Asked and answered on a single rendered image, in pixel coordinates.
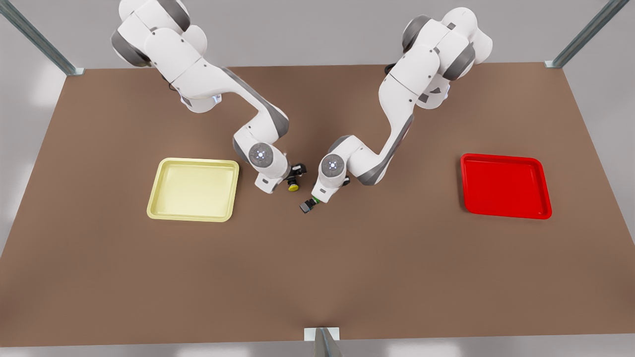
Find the red tray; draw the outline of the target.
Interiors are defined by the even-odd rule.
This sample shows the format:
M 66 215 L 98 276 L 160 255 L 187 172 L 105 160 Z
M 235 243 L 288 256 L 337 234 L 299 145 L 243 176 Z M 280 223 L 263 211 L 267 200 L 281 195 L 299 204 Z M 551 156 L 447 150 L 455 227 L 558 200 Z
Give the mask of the red tray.
M 538 220 L 553 214 L 544 169 L 535 158 L 466 153 L 460 169 L 470 213 Z

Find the pale yellow tray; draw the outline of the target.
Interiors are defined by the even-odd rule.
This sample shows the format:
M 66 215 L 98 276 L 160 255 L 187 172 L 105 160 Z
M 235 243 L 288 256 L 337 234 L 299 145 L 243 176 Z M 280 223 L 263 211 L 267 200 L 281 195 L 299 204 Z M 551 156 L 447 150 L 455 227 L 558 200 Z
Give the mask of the pale yellow tray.
M 146 213 L 165 221 L 225 222 L 232 216 L 240 166 L 232 160 L 165 158 Z

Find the silver frame post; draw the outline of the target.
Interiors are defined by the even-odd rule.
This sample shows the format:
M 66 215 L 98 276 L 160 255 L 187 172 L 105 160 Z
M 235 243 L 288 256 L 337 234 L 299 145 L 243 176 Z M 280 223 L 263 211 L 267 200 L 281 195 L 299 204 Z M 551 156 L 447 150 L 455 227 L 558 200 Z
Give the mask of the silver frame post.
M 339 327 L 304 328 L 304 341 L 313 341 L 313 357 L 343 357 L 336 341 L 340 341 Z
M 589 23 L 552 60 L 544 61 L 546 68 L 563 68 L 612 18 L 631 0 L 609 0 Z
M 67 76 L 83 75 L 84 68 L 75 67 L 66 59 L 32 23 L 23 16 L 9 0 L 0 0 L 0 14 L 44 54 L 59 70 Z

